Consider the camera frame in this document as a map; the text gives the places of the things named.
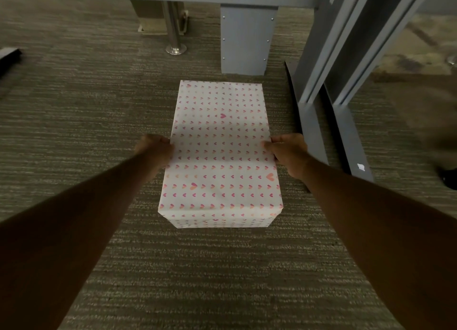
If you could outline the heart-print gift box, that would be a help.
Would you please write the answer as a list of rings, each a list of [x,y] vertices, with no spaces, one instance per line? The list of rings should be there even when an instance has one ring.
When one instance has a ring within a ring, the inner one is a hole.
[[[283,210],[262,84],[181,80],[158,213],[178,229],[267,228]]]

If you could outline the grey metal desk frame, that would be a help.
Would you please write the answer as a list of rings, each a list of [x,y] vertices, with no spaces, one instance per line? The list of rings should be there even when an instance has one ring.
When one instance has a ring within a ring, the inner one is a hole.
[[[300,59],[285,65],[301,132],[319,161],[328,164],[316,99],[334,124],[331,132],[344,171],[374,182],[349,102],[424,1],[318,0]]]

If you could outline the person's left forearm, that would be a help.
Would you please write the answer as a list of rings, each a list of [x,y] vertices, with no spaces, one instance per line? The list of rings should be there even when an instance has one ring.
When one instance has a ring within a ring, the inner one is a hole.
[[[131,159],[0,223],[0,330],[56,330],[159,166]]]

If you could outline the person's right hand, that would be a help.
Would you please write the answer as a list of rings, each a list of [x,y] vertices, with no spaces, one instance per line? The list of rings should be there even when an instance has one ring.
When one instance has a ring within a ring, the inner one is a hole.
[[[270,152],[276,163],[285,166],[291,177],[304,182],[306,167],[313,159],[304,136],[300,133],[283,134],[271,137],[269,142],[277,143],[277,151]]]

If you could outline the grey table leg panel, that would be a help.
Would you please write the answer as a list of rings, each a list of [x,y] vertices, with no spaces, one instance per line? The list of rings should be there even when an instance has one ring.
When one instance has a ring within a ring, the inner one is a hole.
[[[277,6],[220,5],[221,73],[263,76]]]

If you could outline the black object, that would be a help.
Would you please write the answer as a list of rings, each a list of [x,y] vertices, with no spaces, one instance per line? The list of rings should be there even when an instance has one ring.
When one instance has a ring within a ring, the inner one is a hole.
[[[0,78],[17,62],[20,61],[22,51],[14,47],[0,49]]]

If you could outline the beige box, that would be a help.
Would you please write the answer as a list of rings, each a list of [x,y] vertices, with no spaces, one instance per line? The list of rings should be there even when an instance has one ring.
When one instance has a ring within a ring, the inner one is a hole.
[[[130,0],[139,20],[138,32],[144,35],[166,35],[167,27],[164,20],[162,2],[158,0]],[[177,12],[180,35],[187,31],[189,12],[184,2],[174,2]]]

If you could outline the person's left hand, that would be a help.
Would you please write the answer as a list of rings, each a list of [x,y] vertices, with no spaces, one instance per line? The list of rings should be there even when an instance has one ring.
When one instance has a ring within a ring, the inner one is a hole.
[[[145,165],[145,171],[149,179],[153,179],[172,160],[172,158],[163,160],[160,157],[161,142],[170,142],[170,139],[161,135],[146,134],[141,137],[134,149],[134,157],[141,160]]]

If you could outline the chrome pole with round base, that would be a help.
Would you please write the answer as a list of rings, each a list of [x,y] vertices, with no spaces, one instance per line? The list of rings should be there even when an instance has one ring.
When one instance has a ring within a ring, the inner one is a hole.
[[[170,55],[181,55],[186,52],[187,48],[180,41],[179,19],[174,3],[172,1],[162,1],[162,9],[169,39],[166,52]]]

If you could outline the black shoe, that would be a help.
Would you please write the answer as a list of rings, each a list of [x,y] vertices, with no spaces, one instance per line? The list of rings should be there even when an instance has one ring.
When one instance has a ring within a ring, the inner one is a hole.
[[[446,187],[452,190],[457,190],[457,168],[452,170],[439,168],[438,174]]]

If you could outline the person's right forearm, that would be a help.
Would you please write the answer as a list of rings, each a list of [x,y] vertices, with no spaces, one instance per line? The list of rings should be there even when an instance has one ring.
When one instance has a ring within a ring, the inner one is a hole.
[[[300,179],[354,262],[408,330],[457,330],[457,219],[312,157]]]

